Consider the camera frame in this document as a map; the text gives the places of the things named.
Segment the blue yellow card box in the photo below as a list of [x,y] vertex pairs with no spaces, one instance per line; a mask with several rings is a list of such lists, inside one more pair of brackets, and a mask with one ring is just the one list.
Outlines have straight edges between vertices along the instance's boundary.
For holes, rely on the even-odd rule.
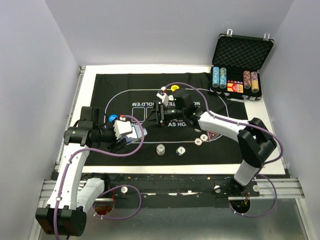
[[138,125],[132,126],[132,133],[127,134],[124,138],[126,140],[126,144],[130,145],[135,142],[139,142],[142,139],[142,136],[146,136],[148,134],[145,128],[140,128]]

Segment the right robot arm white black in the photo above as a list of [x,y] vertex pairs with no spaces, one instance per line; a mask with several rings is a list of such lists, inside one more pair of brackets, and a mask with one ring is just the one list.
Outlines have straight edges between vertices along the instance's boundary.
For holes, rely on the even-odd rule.
[[194,104],[190,92],[184,88],[175,90],[172,96],[174,105],[170,106],[165,91],[157,93],[159,99],[153,103],[143,127],[163,127],[173,120],[182,120],[195,130],[215,132],[236,141],[242,162],[230,181],[230,191],[236,196],[243,195],[276,149],[275,137],[259,118],[245,121],[213,113],[208,108],[202,109]]

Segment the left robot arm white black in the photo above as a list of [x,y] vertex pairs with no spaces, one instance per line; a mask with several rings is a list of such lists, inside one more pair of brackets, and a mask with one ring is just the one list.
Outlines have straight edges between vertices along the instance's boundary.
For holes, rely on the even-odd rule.
[[83,167],[93,144],[107,143],[110,152],[126,144],[125,135],[131,134],[130,122],[116,117],[107,128],[99,125],[99,108],[83,106],[80,118],[63,135],[64,161],[56,184],[45,207],[36,210],[35,218],[47,235],[76,236],[83,234],[87,212],[95,199],[107,197],[111,191],[110,179],[94,173],[79,190]]

